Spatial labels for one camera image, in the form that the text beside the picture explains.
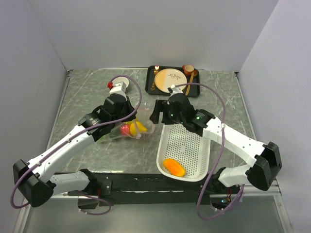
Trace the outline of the red strawberry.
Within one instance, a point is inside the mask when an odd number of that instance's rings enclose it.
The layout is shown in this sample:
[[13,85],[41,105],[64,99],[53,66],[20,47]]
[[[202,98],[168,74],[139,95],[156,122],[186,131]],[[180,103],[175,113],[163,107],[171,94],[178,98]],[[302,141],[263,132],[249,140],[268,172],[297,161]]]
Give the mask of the red strawberry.
[[130,125],[128,124],[123,124],[121,126],[121,135],[124,135],[124,136],[131,136],[131,131],[130,131]]

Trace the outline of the clear zip top bag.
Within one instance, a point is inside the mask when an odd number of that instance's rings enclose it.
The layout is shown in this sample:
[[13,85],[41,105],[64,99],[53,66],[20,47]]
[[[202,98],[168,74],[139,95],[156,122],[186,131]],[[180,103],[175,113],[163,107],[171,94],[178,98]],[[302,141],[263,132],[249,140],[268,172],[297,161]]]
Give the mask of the clear zip top bag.
[[145,134],[153,133],[155,125],[149,119],[151,113],[150,108],[139,108],[134,120],[118,123],[109,134],[101,137],[97,143],[110,142],[119,138],[141,139]]

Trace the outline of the yellow bell pepper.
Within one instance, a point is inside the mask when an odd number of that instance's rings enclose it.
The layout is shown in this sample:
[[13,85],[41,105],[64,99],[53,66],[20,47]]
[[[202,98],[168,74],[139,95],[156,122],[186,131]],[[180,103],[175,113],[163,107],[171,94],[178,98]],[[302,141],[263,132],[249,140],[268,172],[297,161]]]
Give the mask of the yellow bell pepper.
[[136,136],[139,133],[145,133],[148,130],[140,121],[133,121],[130,124],[130,131],[131,131],[132,136]]

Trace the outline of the orange mango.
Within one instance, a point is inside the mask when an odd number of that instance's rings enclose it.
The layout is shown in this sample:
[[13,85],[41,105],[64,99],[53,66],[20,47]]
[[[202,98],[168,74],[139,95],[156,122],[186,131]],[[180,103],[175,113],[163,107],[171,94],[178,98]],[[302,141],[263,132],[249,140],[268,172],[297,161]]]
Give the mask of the orange mango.
[[186,174],[186,170],[174,159],[165,159],[163,165],[174,176],[183,177]]

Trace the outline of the green grape bunch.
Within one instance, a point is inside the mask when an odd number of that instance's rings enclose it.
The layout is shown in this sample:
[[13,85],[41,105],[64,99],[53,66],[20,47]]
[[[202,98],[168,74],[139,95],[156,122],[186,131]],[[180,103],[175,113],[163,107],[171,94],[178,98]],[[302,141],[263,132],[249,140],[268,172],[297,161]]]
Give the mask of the green grape bunch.
[[102,136],[97,142],[103,143],[103,142],[114,140],[120,137],[121,137],[120,131],[113,131],[113,132],[110,132],[109,134]]

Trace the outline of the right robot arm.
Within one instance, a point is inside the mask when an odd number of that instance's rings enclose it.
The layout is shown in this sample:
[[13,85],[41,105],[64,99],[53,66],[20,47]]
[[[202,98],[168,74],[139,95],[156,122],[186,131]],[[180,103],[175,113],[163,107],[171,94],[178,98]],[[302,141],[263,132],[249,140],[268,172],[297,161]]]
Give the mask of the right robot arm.
[[256,141],[230,128],[208,111],[195,109],[182,93],[174,93],[168,100],[156,100],[150,120],[164,124],[156,165],[169,178],[185,182],[205,178],[211,142],[224,145],[245,162],[213,174],[212,186],[217,193],[240,184],[267,191],[282,168],[277,144]]

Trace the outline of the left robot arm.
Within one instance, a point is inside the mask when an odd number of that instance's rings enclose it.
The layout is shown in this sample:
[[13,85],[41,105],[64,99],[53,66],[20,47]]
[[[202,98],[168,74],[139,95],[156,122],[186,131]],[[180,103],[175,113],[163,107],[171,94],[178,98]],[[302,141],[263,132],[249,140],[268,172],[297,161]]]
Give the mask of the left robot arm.
[[58,143],[28,162],[13,165],[16,189],[32,207],[47,202],[53,195],[81,191],[86,195],[99,189],[97,178],[88,169],[57,175],[56,171],[75,154],[109,134],[119,122],[135,119],[129,97],[111,94],[103,105],[84,115]]

